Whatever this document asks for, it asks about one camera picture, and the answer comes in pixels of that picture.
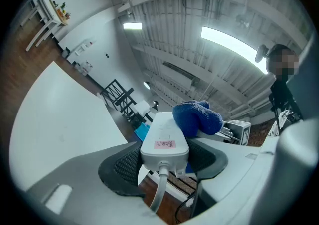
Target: air vent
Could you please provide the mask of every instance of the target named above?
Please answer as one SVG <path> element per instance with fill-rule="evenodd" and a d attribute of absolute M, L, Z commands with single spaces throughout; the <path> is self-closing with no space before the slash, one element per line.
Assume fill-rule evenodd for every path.
<path fill-rule="evenodd" d="M 184 87 L 187 90 L 190 89 L 195 79 L 194 75 L 168 62 L 164 62 L 161 65 L 161 69 L 162 72 L 166 76 L 168 76 L 173 82 L 177 83 L 178 85 Z"/>

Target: white cable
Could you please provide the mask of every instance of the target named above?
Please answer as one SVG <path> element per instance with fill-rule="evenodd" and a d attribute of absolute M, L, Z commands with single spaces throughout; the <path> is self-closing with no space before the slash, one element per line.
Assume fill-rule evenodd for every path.
<path fill-rule="evenodd" d="M 166 191 L 166 183 L 168 178 L 168 169 L 166 166 L 162 166 L 159 169 L 159 185 L 156 190 L 153 201 L 150 205 L 150 209 L 156 213 L 160 207 L 160 204 L 163 200 L 165 191 Z"/>

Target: white device housing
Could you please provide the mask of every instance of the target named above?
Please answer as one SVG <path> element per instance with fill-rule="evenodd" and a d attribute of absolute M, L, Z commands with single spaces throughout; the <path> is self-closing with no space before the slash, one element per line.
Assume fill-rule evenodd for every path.
<path fill-rule="evenodd" d="M 189 147 L 172 112 L 158 112 L 141 147 L 145 168 L 159 171 L 162 165 L 166 165 L 176 177 L 183 177 L 188 155 Z"/>

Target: ceiling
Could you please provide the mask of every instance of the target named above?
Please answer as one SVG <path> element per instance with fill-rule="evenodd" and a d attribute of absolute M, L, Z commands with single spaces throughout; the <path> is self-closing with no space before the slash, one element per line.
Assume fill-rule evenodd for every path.
<path fill-rule="evenodd" d="M 202 39 L 203 26 L 256 50 L 261 44 L 271 48 L 280 43 L 297 54 L 311 35 L 297 0 L 112 1 L 125 9 L 121 22 L 143 23 L 142 31 L 126 31 L 126 35 L 152 91 L 170 106 L 187 99 L 207 100 L 224 119 L 253 117 L 268 110 L 274 77 L 231 50 Z M 236 21 L 238 15 L 242 23 Z M 191 88 L 163 72 L 165 61 L 195 76 Z"/>

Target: red label sticker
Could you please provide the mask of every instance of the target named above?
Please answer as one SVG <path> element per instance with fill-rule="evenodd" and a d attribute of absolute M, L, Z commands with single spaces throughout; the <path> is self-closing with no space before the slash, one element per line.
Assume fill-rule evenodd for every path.
<path fill-rule="evenodd" d="M 155 141 L 154 149 L 176 149 L 175 141 Z"/>

